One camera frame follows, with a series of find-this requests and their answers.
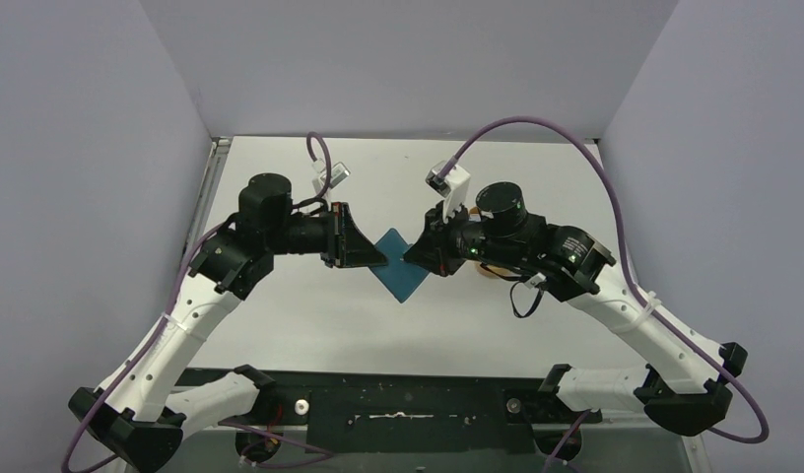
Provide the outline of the blue leather card holder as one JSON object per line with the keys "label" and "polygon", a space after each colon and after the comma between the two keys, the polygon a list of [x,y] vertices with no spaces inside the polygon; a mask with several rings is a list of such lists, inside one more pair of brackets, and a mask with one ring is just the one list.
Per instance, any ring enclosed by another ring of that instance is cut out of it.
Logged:
{"label": "blue leather card holder", "polygon": [[370,272],[396,301],[403,304],[419,289],[429,272],[404,260],[410,244],[395,228],[390,228],[375,247],[385,256],[387,264],[372,267]]}

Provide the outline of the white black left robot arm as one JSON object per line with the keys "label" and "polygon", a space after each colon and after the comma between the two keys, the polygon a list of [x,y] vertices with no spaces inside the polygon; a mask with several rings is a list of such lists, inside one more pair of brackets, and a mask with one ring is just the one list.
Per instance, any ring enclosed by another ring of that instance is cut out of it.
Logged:
{"label": "white black left robot arm", "polygon": [[270,419],[273,380],[252,366],[184,392],[174,387],[210,334],[273,271],[275,257],[287,254],[316,254],[336,268],[387,264],[346,203],[305,214],[286,177],[252,177],[236,211],[183,264],[169,304],[134,353],[96,388],[73,394],[69,407],[82,428],[135,470],[156,472],[199,431],[236,416]]}

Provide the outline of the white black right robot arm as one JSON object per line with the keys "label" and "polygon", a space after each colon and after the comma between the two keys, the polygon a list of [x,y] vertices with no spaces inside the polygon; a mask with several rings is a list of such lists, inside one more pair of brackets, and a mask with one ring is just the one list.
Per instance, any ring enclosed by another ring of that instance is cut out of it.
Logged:
{"label": "white black right robot arm", "polygon": [[466,209],[452,217],[445,217],[441,206],[429,210],[404,260],[440,277],[468,261],[508,270],[515,282],[593,317],[642,358],[641,365],[626,370],[553,366],[538,394],[546,418],[561,421],[573,411],[630,411],[685,437],[725,419],[730,381],[747,360],[743,347],[697,334],[655,296],[630,288],[608,248],[582,229],[529,213],[517,184],[485,187],[476,205],[477,216]]}

